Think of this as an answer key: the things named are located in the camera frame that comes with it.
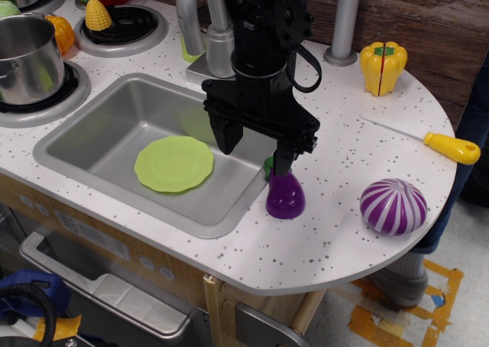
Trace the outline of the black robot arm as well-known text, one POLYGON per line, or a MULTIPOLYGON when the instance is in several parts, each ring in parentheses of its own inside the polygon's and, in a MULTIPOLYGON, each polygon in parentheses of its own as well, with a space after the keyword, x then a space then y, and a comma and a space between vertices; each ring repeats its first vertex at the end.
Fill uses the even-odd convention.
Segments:
POLYGON ((298 155, 316 147, 320 123, 294 98, 311 93, 320 82, 301 86, 295 80, 296 57, 317 73, 319 61, 302 45, 312 34, 314 17, 306 0, 225 0, 235 34, 231 55, 234 80, 207 79, 204 109, 215 140, 230 154, 244 128, 273 138, 274 173, 286 175, 298 155))

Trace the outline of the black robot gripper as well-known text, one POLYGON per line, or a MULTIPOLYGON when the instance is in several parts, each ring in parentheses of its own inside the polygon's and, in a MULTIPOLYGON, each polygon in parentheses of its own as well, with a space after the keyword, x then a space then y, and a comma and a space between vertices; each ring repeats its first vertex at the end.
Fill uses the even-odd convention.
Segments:
POLYGON ((243 137, 243 128, 277 141, 274 174, 285 176, 296 153, 311 153, 316 147, 320 123, 295 99, 291 82, 282 73, 277 78, 234 80, 207 79, 204 109, 216 143, 230 154, 243 137))

